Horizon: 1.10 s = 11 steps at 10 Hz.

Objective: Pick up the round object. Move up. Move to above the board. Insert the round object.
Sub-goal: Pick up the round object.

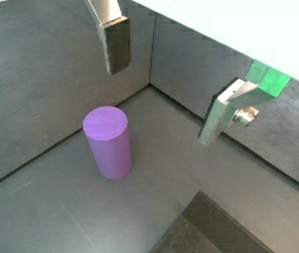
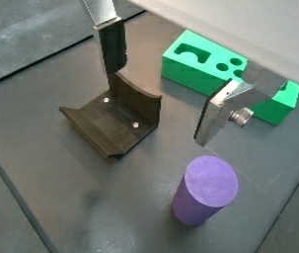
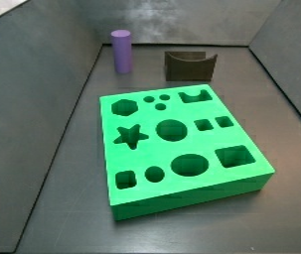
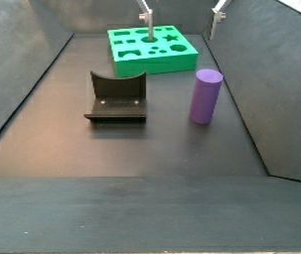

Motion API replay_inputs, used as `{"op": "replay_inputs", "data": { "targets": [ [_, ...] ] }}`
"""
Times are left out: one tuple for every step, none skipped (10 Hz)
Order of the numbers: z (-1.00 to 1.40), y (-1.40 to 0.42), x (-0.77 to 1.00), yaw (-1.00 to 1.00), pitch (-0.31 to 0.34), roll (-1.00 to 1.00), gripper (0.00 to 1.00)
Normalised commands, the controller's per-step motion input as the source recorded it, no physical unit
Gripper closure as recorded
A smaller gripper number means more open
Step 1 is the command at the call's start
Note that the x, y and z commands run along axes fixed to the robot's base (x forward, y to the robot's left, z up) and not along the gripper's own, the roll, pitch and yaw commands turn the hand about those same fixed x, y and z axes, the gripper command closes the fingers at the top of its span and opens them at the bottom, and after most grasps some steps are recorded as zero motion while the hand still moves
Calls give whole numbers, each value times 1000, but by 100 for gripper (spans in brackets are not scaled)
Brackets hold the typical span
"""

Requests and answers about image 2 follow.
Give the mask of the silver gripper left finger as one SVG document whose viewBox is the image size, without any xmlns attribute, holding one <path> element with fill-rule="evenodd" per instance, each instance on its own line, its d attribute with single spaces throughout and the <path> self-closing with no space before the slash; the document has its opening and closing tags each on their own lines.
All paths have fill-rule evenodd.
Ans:
<svg viewBox="0 0 299 253">
<path fill-rule="evenodd" d="M 124 21 L 112 0 L 78 0 L 92 22 L 93 38 L 100 46 L 105 74 L 116 73 L 127 64 Z"/>
</svg>

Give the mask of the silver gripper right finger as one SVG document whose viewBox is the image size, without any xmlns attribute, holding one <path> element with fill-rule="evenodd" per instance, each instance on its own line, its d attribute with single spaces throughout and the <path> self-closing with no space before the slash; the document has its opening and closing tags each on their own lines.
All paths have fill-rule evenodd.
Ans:
<svg viewBox="0 0 299 253">
<path fill-rule="evenodd" d="M 225 122 L 243 127 L 252 116 L 249 106 L 270 99 L 286 84 L 284 77 L 248 62 L 243 82 L 228 79 L 207 98 L 193 133 L 195 142 L 204 146 Z"/>
</svg>

